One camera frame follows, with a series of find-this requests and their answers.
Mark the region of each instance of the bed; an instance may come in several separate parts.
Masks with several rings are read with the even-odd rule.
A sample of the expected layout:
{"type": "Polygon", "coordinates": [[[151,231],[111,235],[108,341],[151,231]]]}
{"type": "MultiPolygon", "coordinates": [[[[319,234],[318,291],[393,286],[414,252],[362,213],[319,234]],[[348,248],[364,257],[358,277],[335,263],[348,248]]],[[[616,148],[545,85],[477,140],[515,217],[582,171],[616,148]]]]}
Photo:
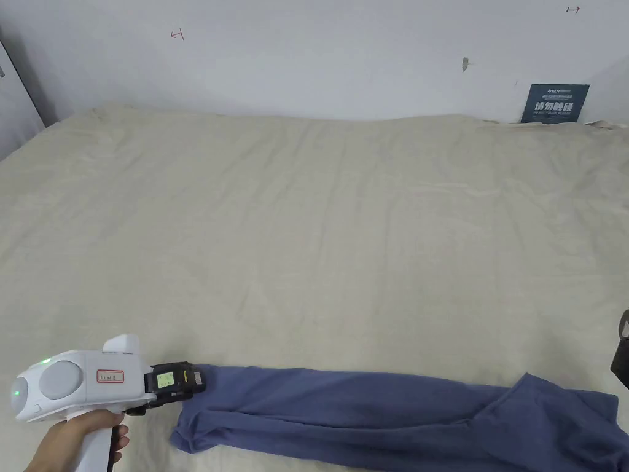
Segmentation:
{"type": "MultiPolygon", "coordinates": [[[[152,364],[523,373],[619,396],[629,130],[228,117],[107,106],[0,163],[1,389],[133,332],[152,364]]],[[[168,445],[179,405],[129,418],[123,471],[336,466],[168,445]]],[[[49,424],[0,403],[3,469],[49,424]]]]}

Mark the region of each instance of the white wall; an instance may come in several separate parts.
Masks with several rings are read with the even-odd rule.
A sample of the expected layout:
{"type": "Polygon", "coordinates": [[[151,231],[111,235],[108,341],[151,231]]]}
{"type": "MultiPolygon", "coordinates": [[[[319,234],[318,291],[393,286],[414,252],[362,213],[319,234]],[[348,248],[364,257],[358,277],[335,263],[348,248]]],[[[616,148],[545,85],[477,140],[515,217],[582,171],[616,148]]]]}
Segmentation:
{"type": "Polygon", "coordinates": [[[107,101],[518,121],[535,82],[592,84],[582,120],[629,123],[628,23],[626,0],[0,0],[46,123],[107,101]]]}

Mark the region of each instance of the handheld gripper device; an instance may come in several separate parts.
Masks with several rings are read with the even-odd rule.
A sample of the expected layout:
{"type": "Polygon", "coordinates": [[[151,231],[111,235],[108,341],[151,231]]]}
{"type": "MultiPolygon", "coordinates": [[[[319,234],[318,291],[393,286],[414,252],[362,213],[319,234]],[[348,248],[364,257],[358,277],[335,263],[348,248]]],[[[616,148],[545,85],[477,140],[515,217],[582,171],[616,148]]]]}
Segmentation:
{"type": "MultiPolygon", "coordinates": [[[[206,389],[204,373],[188,362],[149,366],[140,340],[123,334],[101,351],[67,351],[33,364],[11,387],[18,421],[71,419],[92,410],[143,415],[148,408],[189,400],[206,389]]],[[[114,429],[93,432],[83,441],[75,472],[111,472],[114,429]]]]}

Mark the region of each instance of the crumpled fabric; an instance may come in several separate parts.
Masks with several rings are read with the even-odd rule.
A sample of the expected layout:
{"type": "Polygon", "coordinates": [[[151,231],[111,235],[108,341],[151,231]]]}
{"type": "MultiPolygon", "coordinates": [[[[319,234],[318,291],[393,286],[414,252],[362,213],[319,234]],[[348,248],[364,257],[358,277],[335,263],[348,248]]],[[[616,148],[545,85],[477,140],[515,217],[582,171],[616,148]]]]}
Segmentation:
{"type": "Polygon", "coordinates": [[[627,471],[618,399],[524,375],[512,388],[424,376],[202,366],[170,441],[383,471],[627,471]]]}

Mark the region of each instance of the black object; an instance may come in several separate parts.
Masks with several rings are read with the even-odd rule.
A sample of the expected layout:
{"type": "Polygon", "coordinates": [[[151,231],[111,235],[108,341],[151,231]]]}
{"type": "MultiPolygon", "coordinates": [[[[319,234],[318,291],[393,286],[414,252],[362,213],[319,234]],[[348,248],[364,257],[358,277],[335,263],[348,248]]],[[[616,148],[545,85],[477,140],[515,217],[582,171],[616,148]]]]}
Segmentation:
{"type": "Polygon", "coordinates": [[[120,426],[113,427],[111,429],[111,443],[109,444],[109,462],[107,462],[107,472],[113,472],[114,470],[114,458],[116,457],[116,445],[119,436],[119,428],[120,426]]]}
{"type": "Polygon", "coordinates": [[[618,337],[620,342],[611,362],[611,371],[618,377],[624,386],[629,388],[629,337],[623,336],[625,325],[629,323],[629,310],[623,313],[618,325],[618,337]]]}
{"type": "Polygon", "coordinates": [[[520,123],[576,123],[589,85],[533,84],[520,123]]]}
{"type": "Polygon", "coordinates": [[[201,393],[206,389],[205,372],[194,364],[172,362],[152,367],[151,373],[144,374],[144,387],[147,393],[154,393],[157,398],[125,411],[127,415],[142,416],[149,408],[190,400],[195,393],[201,393]]]}

